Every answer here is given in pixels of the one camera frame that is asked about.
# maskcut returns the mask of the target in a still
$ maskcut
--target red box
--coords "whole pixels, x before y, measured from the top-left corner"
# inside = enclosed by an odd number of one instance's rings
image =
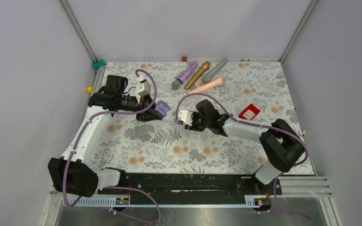
[[[253,104],[250,104],[245,110],[243,110],[238,117],[246,120],[253,120],[260,113],[260,110]]]

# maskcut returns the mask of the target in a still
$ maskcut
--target peach colored microphone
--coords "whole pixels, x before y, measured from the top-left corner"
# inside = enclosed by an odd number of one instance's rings
[[[222,84],[225,83],[227,79],[225,77],[220,77],[220,78],[217,78],[216,80],[212,81],[212,82],[209,82],[208,84],[206,85],[203,85],[199,88],[196,88],[194,89],[193,91],[189,92],[188,94],[191,94],[191,93],[201,93],[201,92],[204,92],[208,89],[211,89],[213,87],[216,87],[216,86],[221,86]]]

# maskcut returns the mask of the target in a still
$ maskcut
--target green clamp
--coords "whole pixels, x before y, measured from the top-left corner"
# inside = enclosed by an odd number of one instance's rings
[[[94,69],[98,69],[98,68],[100,68],[101,66],[103,66],[103,65],[105,65],[105,64],[106,64],[105,61],[104,61],[103,59],[101,59],[99,62],[93,63],[93,64],[92,64],[92,67],[93,67]]]

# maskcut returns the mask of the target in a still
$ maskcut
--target tabletop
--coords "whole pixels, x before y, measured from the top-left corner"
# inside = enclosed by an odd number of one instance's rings
[[[208,71],[219,62],[210,63]],[[208,129],[203,132],[185,130],[184,126],[177,124],[175,108],[188,91],[184,90],[184,85],[172,90],[171,83],[189,64],[172,61],[107,63],[102,85],[110,74],[125,76],[129,79],[128,90],[137,84],[135,70],[144,69],[157,83],[156,102],[165,101],[170,111],[162,121],[139,122],[135,116],[115,115],[94,150],[93,169],[113,167],[145,173],[251,174],[267,161],[261,144],[215,135]],[[271,123],[277,118],[284,119],[301,137],[299,121],[279,62],[228,62],[214,79],[220,76],[227,78],[226,83],[205,93],[219,100],[228,112],[238,115],[253,104],[261,110],[253,121]],[[201,85],[203,82],[199,79],[190,90]],[[195,111],[195,105],[203,99],[207,98],[189,97],[181,104],[180,110]],[[289,174],[313,175],[310,160],[293,167]]]

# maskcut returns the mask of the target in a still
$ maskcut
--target white wall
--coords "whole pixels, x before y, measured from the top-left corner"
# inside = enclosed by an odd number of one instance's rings
[[[362,1],[321,0],[284,69],[342,223],[362,225]]]
[[[59,3],[0,1],[0,226],[34,226],[73,138],[91,62]]]
[[[68,0],[105,60],[278,60],[310,0]]]

